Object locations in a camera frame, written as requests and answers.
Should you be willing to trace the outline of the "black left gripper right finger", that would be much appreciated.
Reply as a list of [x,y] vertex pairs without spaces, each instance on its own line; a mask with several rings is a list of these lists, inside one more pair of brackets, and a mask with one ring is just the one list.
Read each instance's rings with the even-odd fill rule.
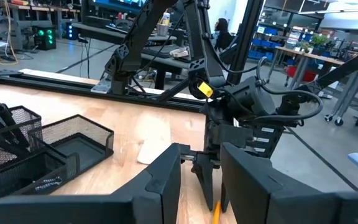
[[220,160],[237,224],[358,224],[358,192],[321,192],[228,142]]

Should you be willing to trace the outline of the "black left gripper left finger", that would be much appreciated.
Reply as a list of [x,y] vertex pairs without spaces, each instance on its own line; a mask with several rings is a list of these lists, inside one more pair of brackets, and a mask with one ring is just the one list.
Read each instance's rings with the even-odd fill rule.
[[0,224],[176,224],[181,147],[171,144],[110,195],[0,198]]

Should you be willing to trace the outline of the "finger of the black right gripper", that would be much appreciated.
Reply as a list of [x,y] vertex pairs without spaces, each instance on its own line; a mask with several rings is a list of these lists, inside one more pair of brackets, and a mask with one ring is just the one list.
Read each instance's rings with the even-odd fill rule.
[[197,176],[207,207],[211,211],[214,206],[213,170],[220,168],[220,163],[205,152],[195,152],[192,163],[191,172]]
[[227,196],[227,190],[224,183],[221,184],[221,210],[223,213],[227,211],[229,204],[229,198]]

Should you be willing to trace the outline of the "yellow pencil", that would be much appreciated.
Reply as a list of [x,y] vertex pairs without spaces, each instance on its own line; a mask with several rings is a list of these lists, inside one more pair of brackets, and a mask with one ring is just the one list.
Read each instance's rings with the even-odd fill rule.
[[220,224],[221,201],[218,200],[213,212],[213,224]]

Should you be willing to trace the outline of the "black mesh desk organizer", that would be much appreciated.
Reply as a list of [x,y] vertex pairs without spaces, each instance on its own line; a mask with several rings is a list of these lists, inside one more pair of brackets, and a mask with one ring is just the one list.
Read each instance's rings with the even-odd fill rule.
[[[24,106],[9,108],[14,126],[0,117],[0,198],[49,194],[113,155],[114,132],[82,115],[42,125],[41,115]],[[29,146],[23,148],[11,132],[19,128]],[[35,191],[44,179],[63,182]]]

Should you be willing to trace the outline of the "black pen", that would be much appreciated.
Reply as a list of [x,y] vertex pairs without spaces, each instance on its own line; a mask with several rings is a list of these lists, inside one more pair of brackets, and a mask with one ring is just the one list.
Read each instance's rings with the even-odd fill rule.
[[[14,126],[17,123],[14,121],[14,118],[12,117],[12,113],[7,107],[6,104],[0,103],[0,117],[5,122],[6,126]],[[18,140],[18,145],[20,145],[23,148],[27,148],[29,146],[29,142],[21,132],[19,128],[14,128],[11,130],[11,132],[15,135],[16,139]]]

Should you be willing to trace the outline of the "black office desk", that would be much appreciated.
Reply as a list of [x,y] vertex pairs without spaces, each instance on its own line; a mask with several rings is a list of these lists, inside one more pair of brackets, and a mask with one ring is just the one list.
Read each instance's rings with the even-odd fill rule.
[[[103,29],[99,27],[87,26],[79,22],[73,23],[71,26],[77,28],[82,37],[102,40],[116,45],[120,45],[126,36],[125,34],[113,31],[112,29]],[[154,48],[156,50],[159,50],[159,45],[162,45],[167,39],[168,36],[150,36],[148,38],[148,41],[157,44],[158,47],[152,47],[149,42],[146,46],[147,48]],[[168,47],[170,45],[173,45],[173,42],[176,40],[177,38],[175,36],[171,37],[168,42],[169,44],[167,44],[160,53],[169,53]],[[142,52],[141,57],[141,65],[144,66],[147,65],[153,59],[154,55],[149,52]],[[171,80],[177,82],[181,81],[179,78],[177,78],[177,75],[181,75],[182,70],[187,70],[189,68],[189,65],[190,61],[188,60],[177,60],[173,57],[163,57],[161,56],[161,54],[159,54],[150,65],[150,68],[157,71],[154,88],[158,90],[164,90],[166,80],[165,77],[167,72],[171,73]]]

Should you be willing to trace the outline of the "person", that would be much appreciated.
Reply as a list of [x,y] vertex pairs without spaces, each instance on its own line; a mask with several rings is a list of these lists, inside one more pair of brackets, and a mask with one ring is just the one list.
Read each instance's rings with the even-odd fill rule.
[[233,40],[233,36],[228,30],[228,21],[219,18],[214,27],[214,49],[220,51],[228,48]]

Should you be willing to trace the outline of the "wooden table with plants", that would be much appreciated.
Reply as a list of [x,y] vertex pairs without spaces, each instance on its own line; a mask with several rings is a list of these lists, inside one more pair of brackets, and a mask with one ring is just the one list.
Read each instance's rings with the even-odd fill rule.
[[[341,93],[334,109],[331,113],[327,114],[324,118],[327,122],[334,120],[334,124],[337,126],[343,125],[343,115],[350,107],[353,97],[355,97],[358,91],[358,55],[346,62],[336,60],[334,58],[315,55],[312,53],[297,52],[296,50],[288,49],[286,47],[275,47],[275,55],[273,57],[268,76],[272,75],[272,72],[278,63],[278,58],[282,52],[290,52],[300,56],[300,64],[297,68],[291,83],[291,88],[296,90],[304,90],[314,94],[321,92],[329,85],[336,81],[340,81],[345,77],[349,80],[345,89]],[[306,67],[311,59],[321,60],[324,62],[322,68],[322,74],[318,76],[312,82],[300,85],[303,79]]]

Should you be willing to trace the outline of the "grey cup with bottles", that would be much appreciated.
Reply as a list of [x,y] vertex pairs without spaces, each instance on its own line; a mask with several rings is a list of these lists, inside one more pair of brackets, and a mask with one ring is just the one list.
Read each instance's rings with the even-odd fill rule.
[[157,23],[157,35],[166,36],[168,34],[168,28],[170,27],[170,13],[164,12],[163,16]]

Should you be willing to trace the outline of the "computer with green lights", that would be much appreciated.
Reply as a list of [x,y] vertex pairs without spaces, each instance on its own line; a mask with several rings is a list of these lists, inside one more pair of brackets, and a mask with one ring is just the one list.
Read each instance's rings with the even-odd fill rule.
[[39,50],[56,49],[56,35],[53,27],[33,26],[34,43]]

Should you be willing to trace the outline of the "grey metal mounting bracket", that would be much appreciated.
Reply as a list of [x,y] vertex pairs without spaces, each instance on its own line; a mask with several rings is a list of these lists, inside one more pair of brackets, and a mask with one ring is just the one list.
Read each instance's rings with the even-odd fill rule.
[[107,94],[111,90],[111,80],[107,78],[102,78],[94,87],[92,87],[91,92]]

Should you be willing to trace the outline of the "black aluminium table frame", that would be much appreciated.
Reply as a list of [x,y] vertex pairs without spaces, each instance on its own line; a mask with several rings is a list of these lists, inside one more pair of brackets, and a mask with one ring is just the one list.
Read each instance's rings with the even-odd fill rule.
[[54,91],[71,95],[100,98],[111,101],[121,101],[145,106],[154,106],[172,110],[181,110],[197,113],[204,102],[193,98],[191,95],[178,94],[173,98],[158,102],[153,96],[160,94],[160,90],[148,89],[145,96],[133,91],[129,95],[112,95],[110,93],[93,93],[91,91],[98,83],[97,80],[80,78],[61,73],[44,72],[39,70],[22,69],[0,70],[0,84],[26,87],[31,89]]

